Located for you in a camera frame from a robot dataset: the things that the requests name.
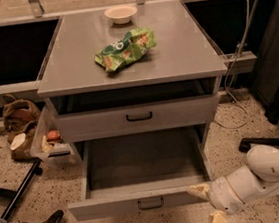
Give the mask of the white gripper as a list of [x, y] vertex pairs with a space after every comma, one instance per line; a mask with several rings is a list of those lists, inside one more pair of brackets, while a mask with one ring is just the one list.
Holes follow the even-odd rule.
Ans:
[[244, 203], [234, 192], [225, 176], [214, 180], [209, 185], [205, 183], [189, 186], [187, 188], [187, 193], [197, 198], [202, 198], [204, 201], [210, 199], [210, 204], [212, 204], [215, 209], [219, 209], [210, 214], [211, 223], [228, 223], [227, 213], [229, 215], [234, 215], [240, 212], [244, 207]]

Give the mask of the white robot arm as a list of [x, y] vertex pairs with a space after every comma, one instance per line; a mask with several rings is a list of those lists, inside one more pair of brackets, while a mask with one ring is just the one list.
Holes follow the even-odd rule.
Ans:
[[279, 149], [256, 145], [246, 155], [247, 164], [231, 174], [187, 188], [187, 193], [208, 201], [216, 211], [211, 223], [227, 223], [229, 215], [249, 202], [279, 194]]

